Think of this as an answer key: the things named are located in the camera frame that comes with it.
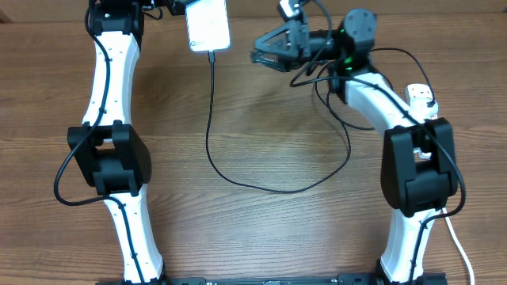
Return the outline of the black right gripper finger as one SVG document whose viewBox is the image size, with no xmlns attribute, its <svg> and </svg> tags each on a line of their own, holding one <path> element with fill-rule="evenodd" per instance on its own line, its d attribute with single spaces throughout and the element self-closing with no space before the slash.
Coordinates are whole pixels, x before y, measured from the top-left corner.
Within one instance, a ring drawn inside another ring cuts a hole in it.
<svg viewBox="0 0 507 285">
<path fill-rule="evenodd" d="M 259 63 L 261 65 L 264 65 L 265 67 L 280 72 L 289 72 L 292 70 L 292 64 L 289 61 L 273 53 L 267 53 L 263 51 L 252 51 L 250 54 L 250 58 L 252 63 Z"/>
<path fill-rule="evenodd" d="M 293 51 L 292 32 L 288 25 L 282 25 L 254 41 L 255 53 L 291 54 Z"/>
</svg>

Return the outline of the Galaxy smartphone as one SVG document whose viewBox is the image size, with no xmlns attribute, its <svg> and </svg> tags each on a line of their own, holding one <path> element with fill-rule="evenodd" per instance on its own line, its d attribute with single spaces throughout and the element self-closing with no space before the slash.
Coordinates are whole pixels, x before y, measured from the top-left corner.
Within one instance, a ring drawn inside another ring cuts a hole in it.
<svg viewBox="0 0 507 285">
<path fill-rule="evenodd" d="M 216 51 L 230 47 L 226 0 L 195 1 L 185 7 L 185 16 L 191 51 Z"/>
</svg>

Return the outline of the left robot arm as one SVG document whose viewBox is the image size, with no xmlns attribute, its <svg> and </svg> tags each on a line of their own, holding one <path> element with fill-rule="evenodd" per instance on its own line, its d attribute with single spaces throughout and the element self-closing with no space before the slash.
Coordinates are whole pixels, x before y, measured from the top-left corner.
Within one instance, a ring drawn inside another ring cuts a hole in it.
<svg viewBox="0 0 507 285">
<path fill-rule="evenodd" d="M 84 25 L 94 42 L 93 85 L 85 115 L 70 127 L 71 152 L 54 182 L 55 198 L 71 207 L 103 202 L 112 217 L 124 261 L 122 284 L 167 284 L 165 263 L 154 241 L 147 206 L 151 155 L 132 126 L 132 83 L 144 32 L 154 9 L 185 14 L 184 0 L 91 1 Z M 79 202 L 59 192 L 63 171 L 75 160 L 94 198 Z"/>
</svg>

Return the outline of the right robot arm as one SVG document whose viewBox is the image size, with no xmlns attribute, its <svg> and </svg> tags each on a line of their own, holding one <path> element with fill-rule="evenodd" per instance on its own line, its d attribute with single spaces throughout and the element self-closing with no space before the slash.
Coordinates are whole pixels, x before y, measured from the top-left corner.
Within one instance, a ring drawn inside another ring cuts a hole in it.
<svg viewBox="0 0 507 285">
<path fill-rule="evenodd" d="M 433 223 L 449 213 L 446 203 L 464 194 L 451 124 L 433 114 L 434 100 L 417 106 L 399 97 L 372 64 L 376 15 L 352 9 L 339 26 L 311 31 L 303 4 L 281 3 L 284 24 L 257 38 L 251 58 L 281 72 L 310 73 L 326 62 L 330 92 L 359 112 L 383 139 L 380 184 L 391 207 L 387 245 L 370 284 L 444 284 L 443 273 L 422 263 Z"/>
</svg>

